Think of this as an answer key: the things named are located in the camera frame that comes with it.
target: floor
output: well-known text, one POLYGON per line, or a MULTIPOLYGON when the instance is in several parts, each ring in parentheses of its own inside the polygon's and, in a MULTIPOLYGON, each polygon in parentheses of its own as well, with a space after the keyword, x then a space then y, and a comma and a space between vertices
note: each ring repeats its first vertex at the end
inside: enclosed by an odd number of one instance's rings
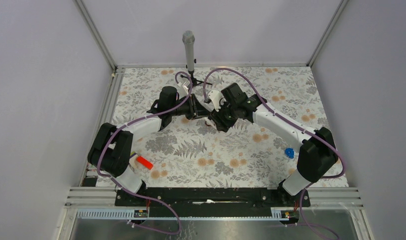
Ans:
MULTIPOLYGON (((213 68, 195 69, 203 80, 213 68)), ((324 108, 309 67, 234 67, 248 77, 274 107, 284 114, 316 129, 329 128, 324 108)), ((177 87, 174 75, 184 68, 127 68, 117 99, 112 124, 118 125, 141 117, 159 98, 164 86, 177 87)), ((208 90, 222 90, 238 83, 248 96, 252 89, 238 75, 219 71, 208 80, 208 90)), ((203 88, 193 89, 203 103, 203 88)), ((149 187, 276 187, 296 169, 298 154, 285 155, 288 144, 275 133, 239 120, 227 132, 205 125, 203 119, 174 117, 163 131, 137 141, 132 150, 153 163, 148 170, 135 162, 135 172, 149 187)), ((327 175, 341 171, 340 161, 327 175)), ((97 187, 114 186, 98 177, 97 187)), ((314 187, 348 187, 346 177, 322 179, 314 187)))

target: leaf pattern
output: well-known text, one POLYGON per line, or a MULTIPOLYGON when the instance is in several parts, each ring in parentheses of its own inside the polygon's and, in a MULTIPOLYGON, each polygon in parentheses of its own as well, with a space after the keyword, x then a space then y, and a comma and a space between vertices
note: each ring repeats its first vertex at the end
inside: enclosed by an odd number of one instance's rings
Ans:
MULTIPOLYGON (((214 68, 196 68, 194 76, 204 80, 214 68)), ((235 67, 248 77, 262 97, 276 109, 303 124, 328 128, 317 86, 309 67, 235 67)), ((178 88, 174 75, 183 68, 126 68, 111 120, 120 125, 143 116, 164 86, 178 88)), ((254 94, 249 84, 229 71, 214 72, 207 90, 222 90, 238 83, 248 95, 254 94)), ((203 103, 201 85, 193 88, 203 103)), ((134 171, 149 187, 276 187, 296 168, 298 153, 293 159, 285 156, 289 148, 282 138, 269 129, 239 119, 228 132, 219 132, 205 125, 203 119, 187 120, 182 116, 162 131, 136 139, 131 148, 153 164, 148 170, 140 163, 134 171)), ((338 174, 335 164, 328 175, 338 174)), ((322 179, 314 186, 345 187, 345 177, 322 179)), ((108 178, 98 177, 97 186, 114 186, 108 178)))

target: robotic arm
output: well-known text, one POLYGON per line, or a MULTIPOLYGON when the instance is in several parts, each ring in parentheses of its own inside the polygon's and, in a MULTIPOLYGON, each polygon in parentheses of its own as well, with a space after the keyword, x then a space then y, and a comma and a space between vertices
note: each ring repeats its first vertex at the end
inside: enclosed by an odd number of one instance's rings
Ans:
MULTIPOLYGON (((159 99, 154 101, 148 113, 161 113, 179 105, 185 98, 182 96, 187 92, 186 85, 179 84, 179 86, 181 87, 179 93, 175 87, 165 86, 159 99)), ((129 167, 133 142, 150 133, 163 130, 172 121, 172 116, 182 115, 189 120, 205 118, 218 131, 223 132, 227 132, 238 119, 246 119, 283 138, 295 151, 299 152, 297 170, 279 184, 279 189, 284 190, 289 196, 295 196, 310 183, 317 182, 338 160, 337 155, 327 146, 306 132, 293 128, 283 119, 273 115, 256 94, 248 97, 237 83, 231 84, 221 92, 211 91, 208 96, 215 107, 213 111, 206 109, 199 103, 196 96, 191 94, 187 102, 176 110, 158 117, 147 118, 124 128, 111 142, 115 145, 106 151, 101 169, 110 173, 124 187, 136 193, 143 181, 129 167)), ((278 113, 270 103, 267 105, 278 113)), ((327 128, 322 127, 316 130, 304 126, 286 115, 283 117, 335 147, 332 134, 327 128)), ((109 123, 101 126, 88 154, 88 161, 91 164, 97 165, 103 146, 116 129, 116 126, 109 123)))

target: white wall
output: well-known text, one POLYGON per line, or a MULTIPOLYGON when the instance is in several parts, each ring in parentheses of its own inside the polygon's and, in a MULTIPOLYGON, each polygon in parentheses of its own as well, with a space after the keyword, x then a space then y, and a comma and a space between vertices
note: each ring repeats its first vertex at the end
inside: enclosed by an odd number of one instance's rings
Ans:
POLYGON ((72 0, 0 0, 0 240, 48 240, 111 71, 72 0))
POLYGON ((406 0, 349 1, 312 71, 375 239, 406 239, 406 0))
POLYGON ((184 64, 306 63, 340 0, 84 0, 113 59, 184 64))

